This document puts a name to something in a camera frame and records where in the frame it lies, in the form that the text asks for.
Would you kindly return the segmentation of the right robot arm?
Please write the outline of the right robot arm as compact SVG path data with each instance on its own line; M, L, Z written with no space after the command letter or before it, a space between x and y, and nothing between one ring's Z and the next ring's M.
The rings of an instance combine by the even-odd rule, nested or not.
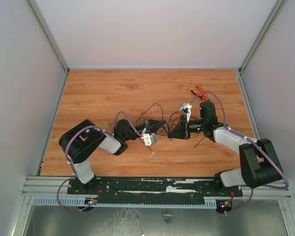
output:
M276 151L269 139L255 139L236 133L218 121L211 102L200 104L200 119L191 120L188 103L180 107L182 113L178 125L169 133L171 139L189 139L191 133L203 133L211 141L224 145L239 155L240 168L218 173L219 180L213 190L219 196L226 195L232 186L248 186L252 189L267 186L281 180L283 170Z

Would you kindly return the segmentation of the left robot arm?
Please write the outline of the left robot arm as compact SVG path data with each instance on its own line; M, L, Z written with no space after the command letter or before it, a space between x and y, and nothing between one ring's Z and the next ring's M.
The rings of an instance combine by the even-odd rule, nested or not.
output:
M89 157L97 148L120 155L128 148L126 141L134 141L137 138L149 147L157 142L156 133L165 123L165 120L148 119L132 127L128 120L121 119L117 121L111 134L86 119L64 133L59 139L59 145L72 167L74 176L79 180L79 189L90 194L96 188L96 182L93 180L95 174Z

